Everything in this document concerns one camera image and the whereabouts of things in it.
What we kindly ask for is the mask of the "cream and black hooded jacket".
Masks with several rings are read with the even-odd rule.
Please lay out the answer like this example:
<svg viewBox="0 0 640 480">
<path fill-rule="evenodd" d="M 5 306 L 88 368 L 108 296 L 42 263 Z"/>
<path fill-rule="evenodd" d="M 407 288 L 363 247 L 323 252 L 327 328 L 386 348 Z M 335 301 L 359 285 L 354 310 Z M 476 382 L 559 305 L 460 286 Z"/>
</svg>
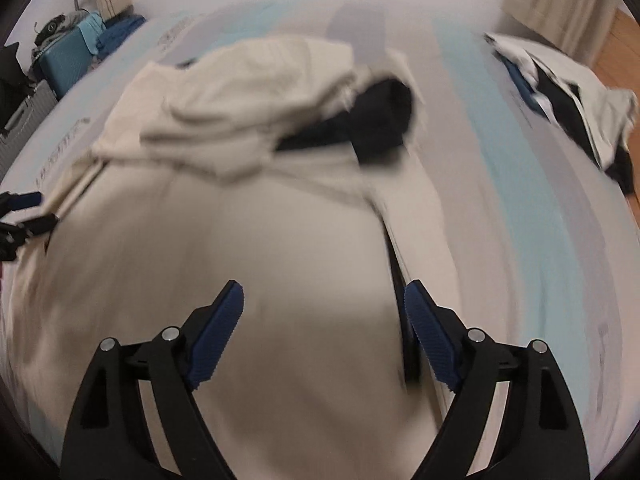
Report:
<svg viewBox="0 0 640 480">
<path fill-rule="evenodd" d="M 408 58 L 359 62 L 344 42 L 245 40 L 188 68 L 151 63 L 58 180 L 60 223 L 14 274 L 6 348 L 17 404 L 52 455 L 99 342 L 181 324 L 228 281 L 238 327 L 198 407 L 242 479 L 408 479 L 437 431 L 431 382 L 402 366 L 393 264 L 457 304 L 444 214 L 405 145 L 363 165 L 349 143 L 280 152 Z"/>
</svg>

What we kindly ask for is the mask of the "beige curtain right side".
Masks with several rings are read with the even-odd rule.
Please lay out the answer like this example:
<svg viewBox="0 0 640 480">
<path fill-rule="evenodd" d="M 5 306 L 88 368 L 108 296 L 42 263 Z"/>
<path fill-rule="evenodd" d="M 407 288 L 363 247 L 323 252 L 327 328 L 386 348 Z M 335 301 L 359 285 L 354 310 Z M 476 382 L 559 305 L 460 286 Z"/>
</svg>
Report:
<svg viewBox="0 0 640 480">
<path fill-rule="evenodd" d="M 575 61 L 593 66 L 622 0 L 503 0 L 502 10 Z"/>
</svg>

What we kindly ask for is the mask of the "pile of folded clothes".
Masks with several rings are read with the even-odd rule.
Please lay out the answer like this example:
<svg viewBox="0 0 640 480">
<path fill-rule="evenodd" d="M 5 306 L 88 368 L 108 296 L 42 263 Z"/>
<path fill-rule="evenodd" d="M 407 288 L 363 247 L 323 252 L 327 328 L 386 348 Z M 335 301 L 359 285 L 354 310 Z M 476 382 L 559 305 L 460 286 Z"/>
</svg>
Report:
<svg viewBox="0 0 640 480">
<path fill-rule="evenodd" d="M 499 34 L 485 39 L 525 104 L 560 127 L 624 195 L 634 195 L 628 142 L 639 114 L 637 95 L 606 86 L 589 67 L 539 42 Z"/>
</svg>

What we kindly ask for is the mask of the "light blue folded cloth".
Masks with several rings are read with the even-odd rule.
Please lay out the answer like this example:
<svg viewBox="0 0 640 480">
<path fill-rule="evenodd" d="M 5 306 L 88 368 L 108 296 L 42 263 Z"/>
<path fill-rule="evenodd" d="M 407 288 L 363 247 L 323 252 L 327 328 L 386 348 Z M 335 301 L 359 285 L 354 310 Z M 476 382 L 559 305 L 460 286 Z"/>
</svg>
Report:
<svg viewBox="0 0 640 480">
<path fill-rule="evenodd" d="M 98 54 L 98 40 L 105 32 L 104 21 L 98 11 L 89 12 L 77 25 L 82 39 L 88 51 L 96 56 Z"/>
</svg>

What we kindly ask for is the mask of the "grey and black clothes pile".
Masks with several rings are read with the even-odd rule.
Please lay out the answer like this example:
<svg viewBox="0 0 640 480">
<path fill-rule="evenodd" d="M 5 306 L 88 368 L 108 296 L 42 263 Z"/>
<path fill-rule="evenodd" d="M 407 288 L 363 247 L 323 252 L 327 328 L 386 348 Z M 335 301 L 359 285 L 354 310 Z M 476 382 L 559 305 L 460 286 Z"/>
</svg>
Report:
<svg viewBox="0 0 640 480">
<path fill-rule="evenodd" d="M 70 32 L 80 32 L 80 38 L 85 41 L 85 44 L 88 44 L 88 40 L 80 29 L 80 23 L 90 15 L 91 13 L 89 11 L 81 9 L 66 14 L 58 14 L 54 18 L 51 18 L 50 21 L 37 32 L 34 48 L 32 49 L 32 56 L 36 56 L 49 44 L 53 44 L 56 40 L 59 40 Z"/>
</svg>

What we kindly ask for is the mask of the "grey hard-shell suitcase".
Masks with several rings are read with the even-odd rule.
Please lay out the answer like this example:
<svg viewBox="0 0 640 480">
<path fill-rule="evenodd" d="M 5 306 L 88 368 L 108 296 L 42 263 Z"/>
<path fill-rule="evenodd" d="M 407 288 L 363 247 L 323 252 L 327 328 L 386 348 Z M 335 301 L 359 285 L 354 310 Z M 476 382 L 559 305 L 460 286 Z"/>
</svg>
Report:
<svg viewBox="0 0 640 480">
<path fill-rule="evenodd" d="M 34 93 L 21 102 L 20 107 L 1 129 L 1 179 L 4 179 L 26 143 L 56 104 L 58 99 L 54 91 L 46 80 L 42 80 L 35 86 Z"/>
</svg>

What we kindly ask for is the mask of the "striped pastel bed sheet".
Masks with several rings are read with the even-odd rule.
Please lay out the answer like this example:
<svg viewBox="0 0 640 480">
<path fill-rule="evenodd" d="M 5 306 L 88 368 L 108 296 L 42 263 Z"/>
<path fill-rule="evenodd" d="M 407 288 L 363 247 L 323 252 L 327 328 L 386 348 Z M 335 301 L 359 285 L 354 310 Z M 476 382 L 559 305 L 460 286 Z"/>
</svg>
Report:
<svg viewBox="0 0 640 480">
<path fill-rule="evenodd" d="M 382 6 L 282 1 L 156 18 L 73 86 L 3 188 L 42 192 L 48 211 L 58 180 L 90 151 L 142 68 L 188 68 L 216 50 L 275 36 L 344 42 L 363 63 L 387 49 L 408 58 L 414 87 L 385 76 L 356 96 L 353 110 L 288 134 L 277 148 L 349 143 L 369 165 L 405 145 L 410 117 L 423 108 L 418 155 L 442 205 L 460 299 L 432 297 L 495 340 L 550 346 L 582 423 L 589 468 L 601 472 L 639 421 L 638 226 L 618 185 L 525 105 L 494 49 L 461 24 Z M 1 376 L 18 424 L 35 437 L 6 348 L 23 250 L 2 281 Z"/>
</svg>

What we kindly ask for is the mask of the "teal hard-shell suitcase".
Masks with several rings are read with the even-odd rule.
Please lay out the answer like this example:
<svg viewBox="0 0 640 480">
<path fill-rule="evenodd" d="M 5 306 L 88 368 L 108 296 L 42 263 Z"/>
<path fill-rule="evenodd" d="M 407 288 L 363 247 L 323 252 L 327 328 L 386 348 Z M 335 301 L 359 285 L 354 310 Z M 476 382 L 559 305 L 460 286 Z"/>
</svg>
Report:
<svg viewBox="0 0 640 480">
<path fill-rule="evenodd" d="M 94 55 L 78 28 L 63 34 L 45 47 L 34 61 L 34 72 L 47 81 L 58 99 L 88 72 Z"/>
</svg>

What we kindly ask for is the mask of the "folded dark blue garment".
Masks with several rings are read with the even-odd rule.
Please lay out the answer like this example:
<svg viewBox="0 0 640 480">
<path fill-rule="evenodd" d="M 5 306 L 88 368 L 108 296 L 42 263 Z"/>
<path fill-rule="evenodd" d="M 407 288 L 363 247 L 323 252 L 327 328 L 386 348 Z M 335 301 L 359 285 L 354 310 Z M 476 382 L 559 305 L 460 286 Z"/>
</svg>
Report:
<svg viewBox="0 0 640 480">
<path fill-rule="evenodd" d="M 96 54 L 99 61 L 103 61 L 113 54 L 134 32 L 146 22 L 146 18 L 139 14 L 126 15 L 113 22 L 96 40 Z"/>
</svg>

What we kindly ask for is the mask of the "black bag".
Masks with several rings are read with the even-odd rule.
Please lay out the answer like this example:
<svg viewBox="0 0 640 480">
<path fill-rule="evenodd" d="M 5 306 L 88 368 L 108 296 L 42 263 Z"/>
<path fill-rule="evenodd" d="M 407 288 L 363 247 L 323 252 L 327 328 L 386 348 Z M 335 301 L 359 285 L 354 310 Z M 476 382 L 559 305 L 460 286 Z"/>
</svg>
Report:
<svg viewBox="0 0 640 480">
<path fill-rule="evenodd" d="M 1 91 L 1 133 L 6 134 L 6 125 L 31 93 L 30 82 L 17 61 L 20 44 L 14 42 L 1 48 L 0 91 Z"/>
</svg>

